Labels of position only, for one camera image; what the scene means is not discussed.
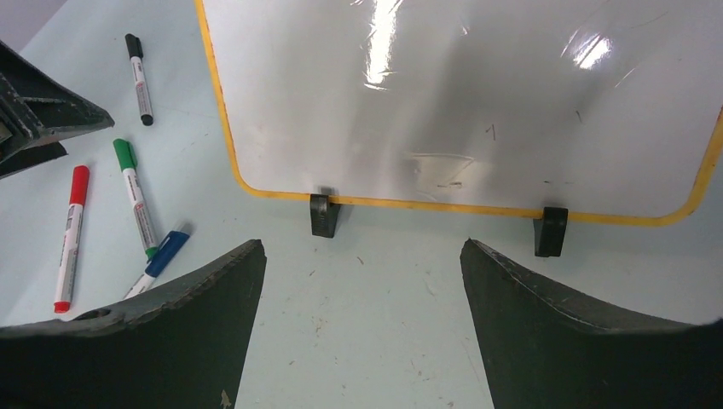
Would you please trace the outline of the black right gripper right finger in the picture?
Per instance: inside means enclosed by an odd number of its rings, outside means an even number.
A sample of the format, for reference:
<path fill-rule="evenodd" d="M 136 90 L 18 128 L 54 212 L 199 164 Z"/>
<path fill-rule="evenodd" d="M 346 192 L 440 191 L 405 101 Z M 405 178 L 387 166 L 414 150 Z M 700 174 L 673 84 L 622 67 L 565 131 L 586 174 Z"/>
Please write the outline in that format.
<path fill-rule="evenodd" d="M 475 239 L 460 266 L 495 407 L 721 407 L 720 320 L 622 308 Z"/>

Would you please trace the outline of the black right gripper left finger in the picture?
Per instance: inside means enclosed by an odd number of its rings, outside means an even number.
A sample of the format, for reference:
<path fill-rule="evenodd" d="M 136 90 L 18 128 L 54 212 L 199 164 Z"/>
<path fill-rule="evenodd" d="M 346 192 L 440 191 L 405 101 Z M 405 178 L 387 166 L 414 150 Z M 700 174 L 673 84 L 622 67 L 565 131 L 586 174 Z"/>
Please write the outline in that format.
<path fill-rule="evenodd" d="M 252 239 L 73 320 L 3 327 L 2 407 L 233 407 L 266 264 Z"/>

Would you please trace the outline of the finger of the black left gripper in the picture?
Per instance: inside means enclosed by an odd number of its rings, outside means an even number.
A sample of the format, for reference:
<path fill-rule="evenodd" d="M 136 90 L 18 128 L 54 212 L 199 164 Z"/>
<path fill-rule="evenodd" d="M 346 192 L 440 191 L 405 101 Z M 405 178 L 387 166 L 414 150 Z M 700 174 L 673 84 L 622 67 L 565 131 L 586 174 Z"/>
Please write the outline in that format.
<path fill-rule="evenodd" d="M 24 149 L 113 126 L 106 110 L 1 44 L 1 163 Z"/>
<path fill-rule="evenodd" d="M 21 150 L 1 163 L 1 178 L 17 174 L 23 170 L 66 155 L 67 150 L 59 142 Z"/>

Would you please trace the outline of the green marker pen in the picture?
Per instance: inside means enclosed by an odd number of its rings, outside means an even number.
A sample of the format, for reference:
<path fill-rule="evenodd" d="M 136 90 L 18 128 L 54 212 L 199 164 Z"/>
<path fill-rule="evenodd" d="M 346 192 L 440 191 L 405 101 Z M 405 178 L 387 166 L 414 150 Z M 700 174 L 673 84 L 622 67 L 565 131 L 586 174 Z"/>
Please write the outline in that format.
<path fill-rule="evenodd" d="M 142 248 L 148 260 L 158 251 L 158 240 L 147 206 L 140 180 L 136 171 L 137 160 L 133 146 L 125 139 L 113 141 L 113 149 L 119 162 L 136 225 L 141 237 Z"/>

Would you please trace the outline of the yellow framed whiteboard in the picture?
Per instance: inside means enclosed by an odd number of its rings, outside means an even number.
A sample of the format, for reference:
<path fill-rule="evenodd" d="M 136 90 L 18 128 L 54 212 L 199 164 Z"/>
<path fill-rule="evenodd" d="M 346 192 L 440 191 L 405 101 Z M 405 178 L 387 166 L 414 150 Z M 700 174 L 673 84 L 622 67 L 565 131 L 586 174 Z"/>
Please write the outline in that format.
<path fill-rule="evenodd" d="M 660 227 L 722 149 L 719 1 L 198 1 L 265 199 Z"/>

